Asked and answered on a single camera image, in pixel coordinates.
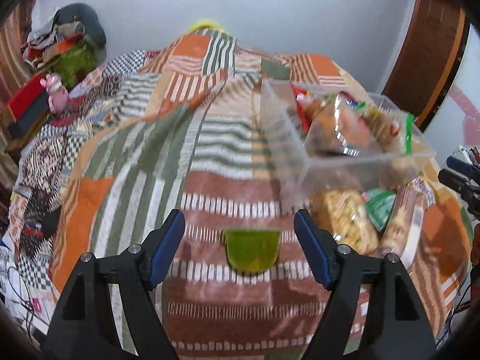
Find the bed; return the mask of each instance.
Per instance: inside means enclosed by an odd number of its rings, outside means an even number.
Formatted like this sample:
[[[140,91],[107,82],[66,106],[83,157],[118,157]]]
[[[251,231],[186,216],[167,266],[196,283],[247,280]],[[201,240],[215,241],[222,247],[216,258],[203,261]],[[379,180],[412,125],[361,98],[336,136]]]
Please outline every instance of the bed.
[[[368,99],[327,57],[268,55],[210,28],[183,35],[162,51],[122,55],[71,91],[62,117],[46,124],[22,153],[19,192],[12,196],[3,239],[7,266],[21,274],[44,316],[34,318],[38,329],[46,332],[80,254],[118,254],[181,208],[185,235],[167,280],[153,292],[178,354],[300,356],[328,292],[311,276],[293,215],[279,204],[258,126],[264,77],[355,88]],[[423,174],[436,204],[425,214],[410,267],[435,335],[467,274],[471,240],[465,209],[437,173],[431,160]],[[58,226],[35,229],[36,220],[50,220],[55,212]],[[275,266],[255,275],[232,271],[223,245],[223,229],[232,226],[281,229]],[[6,275],[0,279],[11,294]],[[135,353],[116,286],[111,298],[122,346]],[[21,319],[20,306],[8,304]],[[367,308],[363,288],[347,351],[358,345]]]

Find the clear plastic container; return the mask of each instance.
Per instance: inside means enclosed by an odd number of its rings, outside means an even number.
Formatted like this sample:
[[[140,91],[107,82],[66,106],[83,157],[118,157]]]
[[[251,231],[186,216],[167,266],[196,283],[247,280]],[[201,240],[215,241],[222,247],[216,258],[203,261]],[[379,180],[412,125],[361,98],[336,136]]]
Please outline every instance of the clear plastic container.
[[[292,82],[314,94],[332,93],[320,85]],[[347,90],[355,98],[364,98]],[[369,94],[373,103],[383,109],[398,109],[388,97]],[[299,132],[287,114],[295,106],[289,81],[264,79],[260,104],[260,126],[265,132],[269,150],[280,180],[282,205],[297,207],[318,191],[332,188],[393,188],[412,181],[435,151],[429,147],[420,130],[413,126],[411,155],[379,153],[367,158],[310,156]]]

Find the stuffed animal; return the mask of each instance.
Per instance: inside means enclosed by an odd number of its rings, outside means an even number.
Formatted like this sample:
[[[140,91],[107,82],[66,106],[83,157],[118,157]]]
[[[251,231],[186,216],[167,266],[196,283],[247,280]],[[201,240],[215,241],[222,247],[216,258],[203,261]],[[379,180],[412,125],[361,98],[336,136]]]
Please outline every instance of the stuffed animal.
[[[40,85],[49,94],[50,112],[59,116],[65,109],[68,101],[68,91],[62,85],[62,79],[57,73],[48,73],[46,79],[40,80]]]

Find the electrical wire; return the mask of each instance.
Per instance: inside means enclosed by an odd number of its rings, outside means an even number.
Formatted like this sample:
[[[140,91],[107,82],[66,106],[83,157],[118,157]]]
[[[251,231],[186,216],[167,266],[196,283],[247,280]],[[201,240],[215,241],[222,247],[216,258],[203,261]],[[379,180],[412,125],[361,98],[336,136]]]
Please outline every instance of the electrical wire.
[[[25,305],[24,305],[23,303],[21,303],[21,302],[17,302],[16,300],[10,300],[10,302],[15,303],[15,304],[19,304],[20,306],[22,306],[23,308],[25,308]],[[47,313],[47,310],[46,310],[46,309],[45,309],[45,314],[47,315],[48,320],[51,321],[51,318],[50,318],[49,314]],[[45,321],[43,318],[40,318],[40,316],[39,316],[38,314],[35,316],[35,318],[37,318],[37,320],[39,320],[39,321],[42,321],[42,322],[43,322],[45,325],[47,325],[47,326],[50,325],[50,322],[47,322],[47,321]]]
[[[462,300],[464,299],[465,297],[465,294],[468,292],[469,288],[471,287],[471,283],[469,284],[469,286],[465,289],[465,292],[463,293],[462,297],[460,298],[460,302],[458,302],[458,304],[455,306],[455,308],[453,309],[453,312],[452,312],[452,317],[450,318],[450,321],[448,322],[448,334],[449,335],[452,335],[452,321],[453,321],[453,316],[455,315],[455,312],[457,311],[457,309],[460,307],[460,305],[462,304]]]
[[[22,298],[22,296],[17,292],[14,285],[12,284],[12,282],[10,280],[10,269],[14,270],[16,273],[18,273],[19,288],[21,288],[21,282],[20,282],[20,280],[21,280],[23,282],[23,285],[25,286],[25,288],[27,290],[28,301]],[[33,318],[34,317],[38,318],[40,321],[45,323],[47,326],[48,326],[48,324],[40,317],[40,315],[38,315],[38,313],[35,316],[36,311],[33,307],[32,296],[30,295],[30,290],[28,289],[28,286],[27,286],[22,274],[20,274],[20,272],[18,271],[18,269],[16,269],[13,266],[8,267],[8,269],[7,269],[7,279],[8,279],[8,282],[9,282],[10,286],[11,286],[11,289],[14,291],[15,295],[18,296],[18,298],[20,299],[20,302],[14,302],[14,303],[20,304],[27,311],[27,315],[25,316],[25,318],[23,320],[25,321],[25,326],[26,326],[26,330],[27,330],[28,339],[30,340],[30,343],[33,346],[35,346],[35,344],[33,342],[33,339],[32,339],[32,335],[30,333],[30,330],[32,329]]]
[[[460,284],[459,288],[463,287],[463,285],[467,281],[467,277],[468,277],[468,275],[466,275],[463,278],[462,283]],[[464,299],[465,294],[467,293],[467,290],[470,288],[470,286],[471,286],[471,284],[466,288],[465,292],[463,293],[462,299],[460,299],[460,302],[457,304],[457,306],[452,307],[452,309],[450,309],[450,312],[448,313],[447,318],[445,319],[445,330],[443,331],[442,336],[437,341],[437,348],[439,348],[440,345],[443,344],[443,342],[445,342],[445,340],[447,340],[447,338],[451,336],[451,326],[452,326],[453,316],[455,315],[455,312],[457,312],[459,306],[461,305],[462,300]]]

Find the food packet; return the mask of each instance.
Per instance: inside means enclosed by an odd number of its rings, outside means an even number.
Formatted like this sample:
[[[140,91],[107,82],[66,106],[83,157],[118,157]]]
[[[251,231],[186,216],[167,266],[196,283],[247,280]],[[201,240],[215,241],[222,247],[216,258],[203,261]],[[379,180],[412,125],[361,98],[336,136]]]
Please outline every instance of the food packet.
[[[312,120],[325,108],[325,106],[340,97],[352,108],[358,106],[355,98],[346,91],[339,93],[314,94],[296,85],[290,84],[293,95],[295,96],[296,112],[301,129],[308,132]]]
[[[311,200],[310,211],[316,224],[329,231],[338,244],[347,244],[360,254],[368,254],[377,248],[377,232],[368,219],[358,191],[319,193]]]
[[[426,196],[416,191],[415,187],[399,187],[392,214],[374,255],[383,257],[395,253],[408,267],[415,256],[427,206]]]
[[[374,188],[362,193],[368,218],[377,231],[385,230],[395,202],[395,193],[382,188]]]
[[[435,204],[435,192],[434,189],[426,182],[422,176],[416,177],[411,183],[409,183],[414,190],[420,195],[424,195],[427,201],[427,207]]]
[[[305,147],[310,155],[357,157],[382,152],[366,123],[342,96],[336,96],[314,116]]]
[[[412,114],[365,106],[364,103],[356,109],[384,152],[412,154]]]

